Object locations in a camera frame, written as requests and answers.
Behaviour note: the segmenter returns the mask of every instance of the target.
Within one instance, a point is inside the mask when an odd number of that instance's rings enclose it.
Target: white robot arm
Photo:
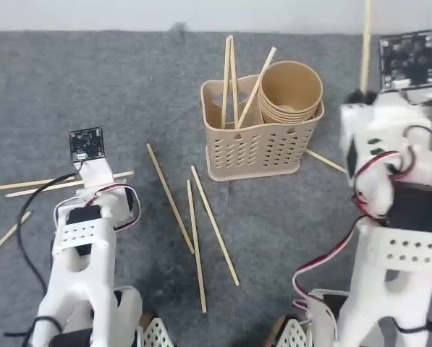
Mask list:
[[[363,211],[342,242],[298,269],[297,307],[311,320],[315,347],[384,347],[378,321],[393,317],[398,347],[424,347],[432,296],[432,123],[420,106],[392,93],[391,102],[342,106],[341,147],[354,200]],[[300,273],[359,242],[349,293],[314,289]],[[399,271],[386,281],[388,270]]]
[[[50,282],[25,340],[32,333],[34,347],[140,347],[140,294],[114,288],[116,232],[138,221],[140,201],[114,181],[101,128],[71,133],[70,144],[84,188],[55,208]]]

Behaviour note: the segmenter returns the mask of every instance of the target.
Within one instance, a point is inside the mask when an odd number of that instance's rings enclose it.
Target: wooden chopstick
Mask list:
[[[190,241],[190,237],[188,236],[187,229],[185,228],[184,222],[180,217],[179,210],[175,205],[174,198],[172,197],[171,191],[169,190],[169,186],[167,185],[166,179],[164,178],[163,171],[161,171],[161,167],[159,166],[158,160],[156,159],[155,153],[153,152],[153,148],[151,148],[151,145],[149,143],[146,144],[146,147],[148,149],[148,153],[150,154],[151,161],[153,161],[153,165],[156,169],[156,172],[158,173],[159,180],[163,185],[164,191],[167,196],[167,200],[169,201],[169,204],[171,205],[171,209],[174,212],[175,219],[177,219],[177,223],[179,224],[180,230],[182,231],[182,235],[184,236],[185,242],[187,243],[188,249],[190,250],[191,254],[194,254],[195,250],[193,249],[192,242]]]
[[[234,123],[238,123],[238,80],[237,68],[235,65],[235,42],[230,35],[230,72],[232,75],[232,99],[233,99],[233,117]]]
[[[236,129],[239,129],[242,126],[243,121],[245,120],[246,114],[251,107],[251,103],[253,103],[254,97],[256,96],[256,94],[258,92],[259,84],[261,83],[261,76],[264,73],[264,71],[267,69],[267,67],[271,64],[271,61],[272,61],[272,58],[274,57],[275,52],[276,52],[276,48],[272,47],[270,53],[267,56],[266,61],[264,62],[264,66],[262,67],[261,72],[259,72],[258,79],[256,80],[256,83],[254,84],[254,88],[251,91],[250,97],[247,99],[245,108],[243,109],[242,115],[240,116],[240,120],[238,121],[238,123],[235,123]]]
[[[365,18],[362,39],[362,62],[360,65],[360,90],[362,93],[368,89],[368,70],[370,69],[370,40],[372,0],[365,0]]]
[[[331,160],[328,160],[325,157],[322,157],[320,154],[313,152],[312,150],[309,150],[306,148],[305,152],[309,155],[312,155],[315,159],[319,159],[322,163],[325,163],[328,166],[331,166],[332,168],[335,168],[338,171],[341,171],[343,174],[347,174],[346,169],[344,169],[342,166],[339,166],[338,164],[335,164]]]
[[[69,181],[72,179],[74,179],[74,177],[69,177],[68,179],[66,179],[66,181]],[[0,186],[0,190],[38,186],[38,185],[42,185],[45,183],[49,183],[50,181],[53,181],[53,179],[42,179],[40,181],[29,181],[29,182],[3,184]]]
[[[200,195],[201,195],[201,199],[203,200],[204,207],[206,208],[206,212],[208,213],[209,219],[211,220],[211,224],[213,225],[213,229],[214,232],[216,233],[216,237],[217,240],[219,241],[219,245],[222,248],[222,253],[224,253],[225,261],[229,266],[230,273],[232,274],[233,277],[233,281],[235,282],[236,286],[239,286],[240,282],[238,281],[237,273],[235,272],[235,268],[233,266],[232,260],[230,259],[227,248],[225,247],[224,239],[222,238],[219,227],[217,226],[216,219],[214,218],[213,211],[211,210],[211,206],[209,205],[208,198],[206,197],[203,186],[201,185],[200,177],[198,177],[198,173],[196,172],[194,166],[192,166],[191,169],[193,173],[193,178],[195,179],[195,183],[198,186],[198,190],[200,191]]]
[[[225,39],[224,91],[222,92],[221,129],[225,129],[225,118],[227,113],[227,94],[229,93],[230,41],[230,38]]]
[[[125,172],[115,173],[113,177],[115,179],[120,179],[122,177],[134,176],[134,174],[135,174],[134,171],[125,171]],[[55,184],[54,186],[47,187],[42,192],[47,192],[49,190],[55,190],[55,189],[61,189],[67,187],[73,187],[73,186],[79,186],[81,184],[84,184],[84,181],[74,181],[74,182]],[[20,197],[22,195],[29,195],[35,192],[36,190],[37,189],[20,190],[18,192],[6,194],[5,197]]]
[[[29,218],[30,215],[31,215],[31,212],[26,211],[26,213],[21,218],[21,224],[23,224]],[[2,236],[2,238],[0,239],[0,247],[10,238],[11,235],[14,234],[15,231],[16,231],[16,224],[13,225],[10,228],[10,230],[8,230],[7,233]]]
[[[198,287],[200,289],[201,311],[206,313],[206,295],[204,294],[203,271],[201,269],[200,246],[196,231],[195,206],[193,204],[192,184],[187,180],[188,206],[190,208],[190,220],[192,222],[193,245],[195,246],[196,273],[198,274]]]

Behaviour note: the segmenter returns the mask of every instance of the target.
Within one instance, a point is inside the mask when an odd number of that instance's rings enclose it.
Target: stack of paper cups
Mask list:
[[[280,61],[261,77],[259,109],[264,123],[298,124],[315,116],[322,95],[317,72],[297,61]]]

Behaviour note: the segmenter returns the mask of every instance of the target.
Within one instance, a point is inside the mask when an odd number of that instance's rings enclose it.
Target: beige basket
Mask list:
[[[249,95],[257,78],[257,75],[239,78],[238,90]],[[308,121],[293,125],[264,124],[255,98],[243,128],[235,129],[233,123],[227,123],[226,129],[220,129],[221,106],[213,100],[223,89],[223,81],[209,80],[200,91],[209,176],[214,181],[228,181],[296,172],[315,126],[323,117],[322,102]],[[246,100],[240,102],[240,113],[245,104]]]

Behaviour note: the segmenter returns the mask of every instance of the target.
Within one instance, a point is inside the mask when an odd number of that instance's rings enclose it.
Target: circuit board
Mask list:
[[[432,31],[382,36],[381,92],[432,87]]]
[[[69,146],[73,163],[105,158],[103,130],[100,127],[70,132]]]

